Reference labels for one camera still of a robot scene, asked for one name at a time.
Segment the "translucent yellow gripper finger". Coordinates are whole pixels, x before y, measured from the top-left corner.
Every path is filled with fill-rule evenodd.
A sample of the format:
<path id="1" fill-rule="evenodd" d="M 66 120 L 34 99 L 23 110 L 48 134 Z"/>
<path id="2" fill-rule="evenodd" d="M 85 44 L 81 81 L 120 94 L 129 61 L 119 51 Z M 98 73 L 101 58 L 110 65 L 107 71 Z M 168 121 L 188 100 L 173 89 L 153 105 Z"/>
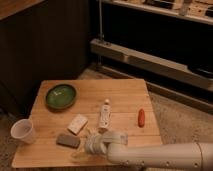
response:
<path id="1" fill-rule="evenodd" d="M 88 138 L 90 135 L 92 135 L 92 131 L 89 128 L 85 129 L 85 136 Z"/>
<path id="2" fill-rule="evenodd" d="M 87 159 L 87 154 L 84 151 L 76 151 L 71 157 L 75 162 L 82 162 Z"/>

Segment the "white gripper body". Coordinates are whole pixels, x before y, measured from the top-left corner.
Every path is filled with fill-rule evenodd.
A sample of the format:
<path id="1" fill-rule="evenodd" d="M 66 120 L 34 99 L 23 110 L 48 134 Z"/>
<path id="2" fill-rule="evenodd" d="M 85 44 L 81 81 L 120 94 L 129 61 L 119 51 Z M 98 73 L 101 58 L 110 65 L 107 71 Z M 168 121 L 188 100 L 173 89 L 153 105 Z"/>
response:
<path id="1" fill-rule="evenodd" d="M 91 134 L 87 137 L 84 144 L 85 152 L 92 155 L 105 155 L 107 147 L 102 141 L 101 134 Z"/>

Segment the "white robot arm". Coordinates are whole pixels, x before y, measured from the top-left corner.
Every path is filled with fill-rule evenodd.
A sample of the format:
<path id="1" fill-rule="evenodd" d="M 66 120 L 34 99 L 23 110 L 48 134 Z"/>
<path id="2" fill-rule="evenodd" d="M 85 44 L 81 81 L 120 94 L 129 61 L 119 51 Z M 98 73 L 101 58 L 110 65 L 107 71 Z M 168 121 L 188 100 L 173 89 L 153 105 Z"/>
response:
<path id="1" fill-rule="evenodd" d="M 120 131 L 88 133 L 76 159 L 103 157 L 109 163 L 142 167 L 213 171 L 213 143 L 180 143 L 129 147 L 128 135 Z"/>

